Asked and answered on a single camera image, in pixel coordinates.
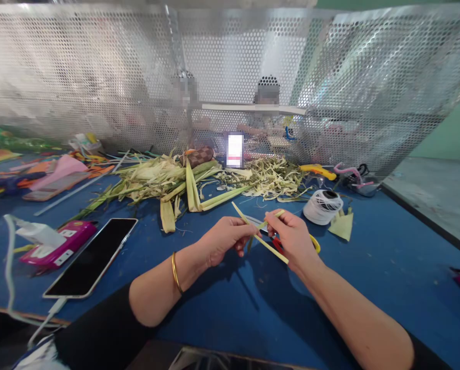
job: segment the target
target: perforated metal sheet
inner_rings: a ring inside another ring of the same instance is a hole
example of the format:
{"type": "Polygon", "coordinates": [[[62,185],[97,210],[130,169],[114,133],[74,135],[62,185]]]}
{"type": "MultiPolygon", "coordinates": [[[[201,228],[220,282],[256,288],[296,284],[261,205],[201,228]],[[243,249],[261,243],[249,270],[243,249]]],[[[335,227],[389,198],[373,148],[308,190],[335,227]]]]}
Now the perforated metal sheet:
{"type": "Polygon", "coordinates": [[[246,130],[251,156],[365,162],[382,178],[459,99],[460,4],[347,14],[0,5],[0,124],[63,141],[94,131],[119,149],[218,152],[224,132],[246,130]],[[194,77],[185,95],[177,76],[194,77]],[[198,109],[253,104],[263,77],[307,115],[198,109]]]}
{"type": "Polygon", "coordinates": [[[367,163],[387,176],[460,99],[460,4],[334,15],[320,10],[179,12],[201,100],[252,104],[263,76],[305,117],[195,111],[196,143],[249,126],[251,156],[367,163]],[[284,139],[283,125],[293,132],[284,139]]]}
{"type": "Polygon", "coordinates": [[[67,141],[169,151],[186,116],[156,108],[176,70],[167,13],[116,5],[0,5],[0,123],[67,141]]]}

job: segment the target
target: spool of string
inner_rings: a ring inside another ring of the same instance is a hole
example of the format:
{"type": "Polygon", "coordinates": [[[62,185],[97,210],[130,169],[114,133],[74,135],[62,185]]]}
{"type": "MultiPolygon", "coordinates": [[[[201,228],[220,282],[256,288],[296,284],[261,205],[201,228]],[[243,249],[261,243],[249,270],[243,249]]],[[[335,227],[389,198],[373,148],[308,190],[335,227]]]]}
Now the spool of string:
{"type": "Polygon", "coordinates": [[[318,225],[327,225],[343,208],[343,200],[331,190],[317,190],[303,207],[303,215],[318,225]]]}

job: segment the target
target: person's left hand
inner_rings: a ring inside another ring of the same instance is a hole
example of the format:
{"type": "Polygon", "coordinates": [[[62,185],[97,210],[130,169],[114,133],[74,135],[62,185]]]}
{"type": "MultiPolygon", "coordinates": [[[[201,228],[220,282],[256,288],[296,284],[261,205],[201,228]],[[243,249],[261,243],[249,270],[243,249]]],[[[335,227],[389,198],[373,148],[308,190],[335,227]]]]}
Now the person's left hand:
{"type": "Polygon", "coordinates": [[[252,235],[261,237],[254,225],[247,225],[241,218],[223,217],[196,244],[206,256],[207,267],[211,267],[217,266],[230,248],[243,257],[243,249],[252,235]]]}

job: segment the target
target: black sleeve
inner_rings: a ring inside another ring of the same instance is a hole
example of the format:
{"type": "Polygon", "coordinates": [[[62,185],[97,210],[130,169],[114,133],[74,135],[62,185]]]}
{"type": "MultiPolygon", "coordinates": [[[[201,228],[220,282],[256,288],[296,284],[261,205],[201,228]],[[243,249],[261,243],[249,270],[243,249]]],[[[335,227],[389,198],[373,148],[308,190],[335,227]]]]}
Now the black sleeve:
{"type": "Polygon", "coordinates": [[[129,304],[130,283],[55,335],[57,359],[71,370],[124,370],[155,328],[141,325],[129,304]]]}
{"type": "Polygon", "coordinates": [[[451,367],[447,363],[441,360],[438,355],[432,352],[417,337],[409,331],[407,333],[413,343],[413,350],[415,352],[415,359],[411,370],[451,370],[451,367]]]}

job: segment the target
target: blue work surface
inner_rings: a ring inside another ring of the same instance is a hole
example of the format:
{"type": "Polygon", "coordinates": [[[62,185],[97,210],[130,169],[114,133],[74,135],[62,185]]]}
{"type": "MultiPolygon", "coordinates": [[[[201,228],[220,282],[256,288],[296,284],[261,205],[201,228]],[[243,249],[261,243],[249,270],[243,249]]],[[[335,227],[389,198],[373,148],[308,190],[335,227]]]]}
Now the blue work surface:
{"type": "MultiPolygon", "coordinates": [[[[0,164],[0,170],[17,164],[19,161],[0,164]]],[[[94,197],[92,192],[103,191],[115,181],[113,176],[103,178],[40,217],[32,214],[58,197],[49,202],[0,199],[1,308],[8,300],[4,281],[8,238],[2,216],[11,213],[58,227],[88,204],[94,197]]],[[[205,187],[204,193],[206,197],[216,195],[211,186],[205,187]]],[[[448,269],[460,268],[460,252],[385,194],[353,197],[355,217],[349,243],[329,233],[327,227],[307,221],[310,233],[321,244],[321,258],[450,366],[460,369],[460,288],[448,269]]],[[[235,203],[245,214],[258,219],[275,208],[301,215],[303,206],[247,199],[238,197],[235,203]]],[[[134,209],[127,203],[112,202],[90,219],[98,220],[101,227],[111,217],[133,217],[134,209]]],[[[177,227],[186,231],[165,235],[160,231],[159,201],[141,203],[136,213],[139,223],[93,294],[84,300],[69,301],[57,317],[77,319],[173,251],[197,241],[219,218],[228,215],[237,216],[230,203],[208,212],[185,214],[177,227]]],[[[25,244],[17,237],[17,247],[25,244]]],[[[15,309],[45,316],[54,300],[42,299],[42,293],[63,269],[30,279],[31,266],[17,258],[13,266],[15,309]]],[[[255,245],[245,258],[231,251],[220,266],[202,275],[169,315],[157,337],[293,365],[354,367],[340,337],[298,277],[262,245],[255,245]]]]}

